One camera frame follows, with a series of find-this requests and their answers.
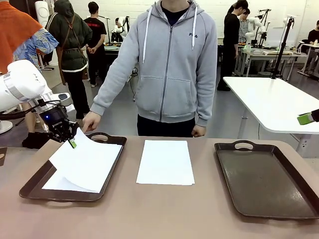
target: paper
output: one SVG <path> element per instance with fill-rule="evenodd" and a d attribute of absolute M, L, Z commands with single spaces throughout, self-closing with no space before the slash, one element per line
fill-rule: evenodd
<path fill-rule="evenodd" d="M 42 187 L 42 189 L 49 190 L 67 190 L 67 191 L 78 191 L 78 192 L 86 192 L 86 193 L 99 193 L 100 191 L 90 191 L 84 188 L 80 188 L 75 184 L 68 181 L 63 175 L 56 171 L 52 177 L 46 182 L 46 184 Z"/>
<path fill-rule="evenodd" d="M 49 160 L 57 169 L 58 176 L 82 189 L 100 192 L 122 146 L 94 142 L 81 129 L 77 130 L 75 142 L 76 148 L 65 142 Z M 61 177 L 55 175 L 53 179 L 54 183 L 49 185 L 65 185 L 59 183 L 63 180 Z"/>
<path fill-rule="evenodd" d="M 140 184 L 195 184 L 187 141 L 145 140 L 140 169 Z"/>

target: man in gray hoodie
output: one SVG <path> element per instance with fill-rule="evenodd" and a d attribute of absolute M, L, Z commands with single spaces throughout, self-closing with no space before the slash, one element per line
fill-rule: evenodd
<path fill-rule="evenodd" d="M 159 0 L 141 14 L 83 120 L 84 131 L 96 129 L 137 63 L 139 135 L 204 136 L 216 84 L 214 20 L 194 0 Z"/>

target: hoodie pocket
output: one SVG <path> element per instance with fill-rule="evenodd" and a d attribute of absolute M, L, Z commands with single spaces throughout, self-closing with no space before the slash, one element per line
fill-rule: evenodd
<path fill-rule="evenodd" d="M 164 79 L 141 76 L 136 92 L 137 106 L 148 112 L 160 113 Z"/>
<path fill-rule="evenodd" d="M 194 112 L 190 81 L 167 79 L 163 115 L 180 116 Z"/>

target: sleeve cuff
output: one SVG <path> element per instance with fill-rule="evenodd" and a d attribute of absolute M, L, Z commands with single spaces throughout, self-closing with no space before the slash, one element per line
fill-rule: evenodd
<path fill-rule="evenodd" d="M 96 104 L 96 103 L 93 103 L 90 111 L 102 116 L 104 114 L 105 108 L 103 106 Z"/>
<path fill-rule="evenodd" d="M 208 120 L 199 118 L 196 124 L 201 126 L 201 127 L 206 127 L 207 123 L 208 123 Z"/>

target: neck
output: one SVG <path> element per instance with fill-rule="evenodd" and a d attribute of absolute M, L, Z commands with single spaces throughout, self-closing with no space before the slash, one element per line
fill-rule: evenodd
<path fill-rule="evenodd" d="M 99 14 L 98 14 L 98 13 L 91 14 L 91 18 L 98 18 L 98 17 L 99 17 Z"/>
<path fill-rule="evenodd" d="M 232 14 L 235 14 L 236 16 L 240 15 L 240 12 L 238 9 L 233 10 Z"/>
<path fill-rule="evenodd" d="M 161 3 L 165 9 L 171 12 L 183 11 L 189 7 L 187 0 L 162 0 Z"/>

